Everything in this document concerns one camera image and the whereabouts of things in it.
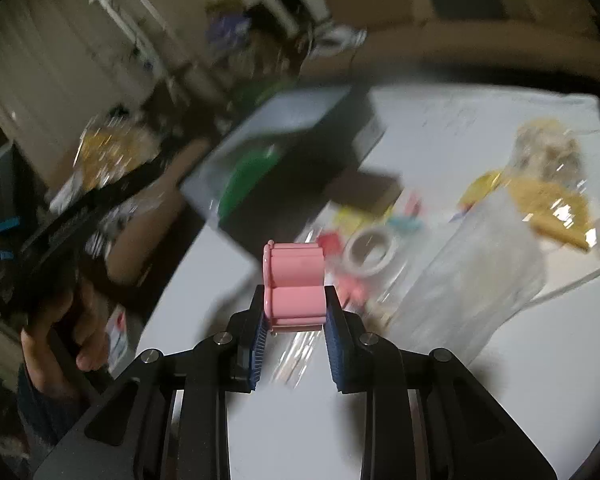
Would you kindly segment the person left hand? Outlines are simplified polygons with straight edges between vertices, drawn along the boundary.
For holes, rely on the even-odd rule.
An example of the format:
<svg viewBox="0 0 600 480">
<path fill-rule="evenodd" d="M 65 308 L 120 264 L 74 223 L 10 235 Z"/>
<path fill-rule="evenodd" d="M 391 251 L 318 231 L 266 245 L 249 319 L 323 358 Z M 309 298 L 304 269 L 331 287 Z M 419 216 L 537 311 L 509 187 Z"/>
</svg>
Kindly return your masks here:
<svg viewBox="0 0 600 480">
<path fill-rule="evenodd" d="M 33 387 L 56 401 L 90 396 L 85 375 L 108 362 L 109 301 L 91 281 L 79 281 L 50 300 L 21 331 L 24 367 Z"/>
</svg>

